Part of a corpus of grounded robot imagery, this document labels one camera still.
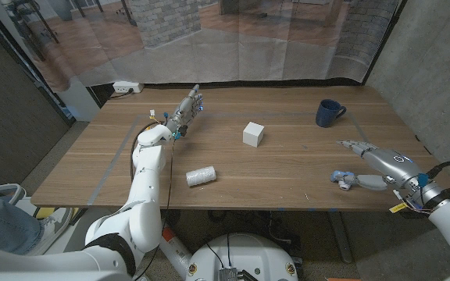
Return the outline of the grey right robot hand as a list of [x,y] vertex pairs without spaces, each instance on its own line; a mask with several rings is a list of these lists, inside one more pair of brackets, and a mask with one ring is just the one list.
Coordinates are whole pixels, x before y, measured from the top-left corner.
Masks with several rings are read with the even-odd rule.
[[348,190],[351,185],[360,185],[375,191],[386,190],[389,186],[393,186],[406,189],[412,200],[422,208],[444,190],[434,180],[427,180],[421,187],[420,174],[423,171],[404,154],[357,140],[340,140],[337,143],[355,152],[370,168],[379,172],[378,175],[357,175],[336,170],[331,174],[330,181],[337,182],[343,190]]

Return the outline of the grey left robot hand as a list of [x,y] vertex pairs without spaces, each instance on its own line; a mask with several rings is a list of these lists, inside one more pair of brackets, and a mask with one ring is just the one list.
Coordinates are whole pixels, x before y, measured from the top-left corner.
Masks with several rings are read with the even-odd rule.
[[199,85],[196,84],[188,95],[176,107],[173,114],[168,117],[166,127],[172,135],[182,137],[186,134],[187,128],[191,125],[194,117],[203,110],[203,97],[199,92]]

